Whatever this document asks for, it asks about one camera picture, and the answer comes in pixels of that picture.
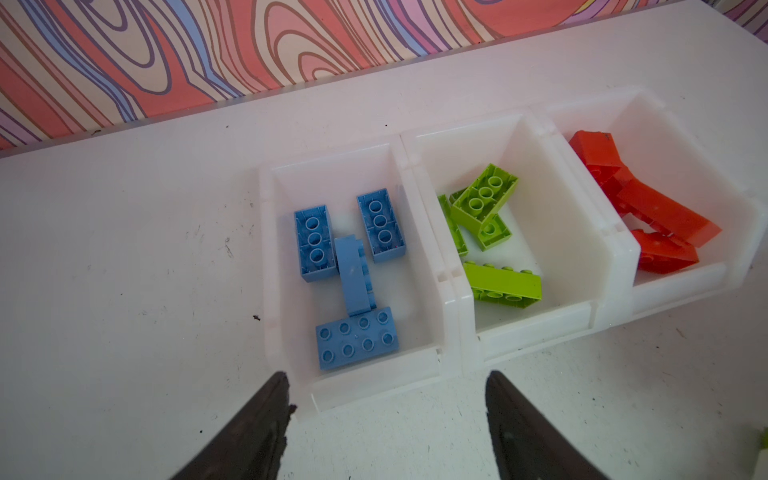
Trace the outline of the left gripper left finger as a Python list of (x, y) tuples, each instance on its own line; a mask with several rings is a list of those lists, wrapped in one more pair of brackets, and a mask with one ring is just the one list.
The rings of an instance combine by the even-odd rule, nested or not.
[(287, 374), (278, 371), (176, 479), (275, 479), (287, 446), (286, 430), (296, 406), (289, 401)]

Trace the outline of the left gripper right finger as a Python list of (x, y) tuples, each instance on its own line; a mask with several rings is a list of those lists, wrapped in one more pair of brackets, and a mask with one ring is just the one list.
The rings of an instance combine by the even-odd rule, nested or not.
[(486, 381), (487, 419), (502, 479), (604, 479), (606, 475), (500, 371)]

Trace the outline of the blue lego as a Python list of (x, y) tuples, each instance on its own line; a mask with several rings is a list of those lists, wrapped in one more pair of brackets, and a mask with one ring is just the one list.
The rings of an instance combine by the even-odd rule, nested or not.
[(404, 256), (406, 243), (387, 189), (359, 195), (357, 202), (373, 261), (383, 263)]
[(338, 274), (326, 205), (294, 212), (300, 274), (310, 283)]
[(355, 235), (334, 239), (345, 307), (349, 316), (376, 309), (363, 243)]
[(328, 322), (316, 327), (318, 363), (329, 371), (388, 355), (399, 350), (399, 338), (389, 307)]

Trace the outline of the green lego pile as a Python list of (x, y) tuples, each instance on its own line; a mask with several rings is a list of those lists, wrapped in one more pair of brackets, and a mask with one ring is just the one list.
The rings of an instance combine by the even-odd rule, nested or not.
[(467, 261), (463, 269), (476, 301), (527, 308), (542, 299), (542, 281), (530, 270)]
[(479, 234), (514, 192), (519, 178), (494, 164), (451, 202), (451, 216), (460, 226)]
[(511, 231), (498, 214), (490, 218), (475, 236), (482, 251), (496, 247), (508, 241), (511, 237)]

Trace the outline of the red lego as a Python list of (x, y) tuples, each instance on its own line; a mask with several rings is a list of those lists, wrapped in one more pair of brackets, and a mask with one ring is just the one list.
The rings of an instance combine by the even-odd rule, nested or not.
[(610, 133), (579, 130), (569, 145), (611, 201), (634, 178)]
[(640, 245), (638, 269), (641, 271), (669, 274), (699, 262), (696, 248), (677, 237), (660, 232), (631, 231)]
[(612, 201), (622, 214), (630, 213), (654, 230), (695, 247), (702, 247), (722, 229), (695, 211), (633, 179)]

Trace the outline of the green lego top pile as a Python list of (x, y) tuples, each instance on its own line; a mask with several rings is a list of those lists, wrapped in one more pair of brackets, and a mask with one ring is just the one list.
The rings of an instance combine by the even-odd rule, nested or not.
[(496, 247), (508, 241), (511, 237), (511, 231), (498, 214), (490, 218), (475, 236), (482, 251)]

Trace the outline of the green lego small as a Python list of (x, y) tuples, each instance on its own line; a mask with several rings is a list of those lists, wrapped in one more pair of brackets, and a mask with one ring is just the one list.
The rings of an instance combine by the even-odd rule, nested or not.
[(465, 257), (468, 253), (468, 247), (464, 240), (464, 237), (460, 231), (459, 225), (455, 222), (451, 213), (451, 203), (446, 195), (439, 195), (438, 201), (440, 203), (443, 215), (448, 225), (449, 232), (456, 247), (457, 253), (460, 257)]

